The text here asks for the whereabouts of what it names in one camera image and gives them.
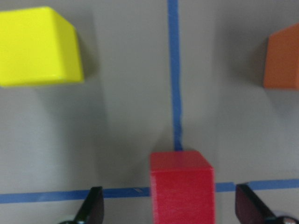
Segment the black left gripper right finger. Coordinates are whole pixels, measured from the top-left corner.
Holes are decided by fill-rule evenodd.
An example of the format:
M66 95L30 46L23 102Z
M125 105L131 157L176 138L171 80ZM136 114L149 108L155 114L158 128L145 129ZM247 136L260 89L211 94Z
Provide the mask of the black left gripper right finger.
M278 218L247 184L236 185L235 214L241 224L275 224Z

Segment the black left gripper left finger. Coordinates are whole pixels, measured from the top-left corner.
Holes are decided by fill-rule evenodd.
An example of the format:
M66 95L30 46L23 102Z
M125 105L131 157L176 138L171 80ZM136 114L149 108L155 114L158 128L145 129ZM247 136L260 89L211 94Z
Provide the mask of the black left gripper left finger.
M103 188L92 187L73 221L76 224L102 224L103 220Z

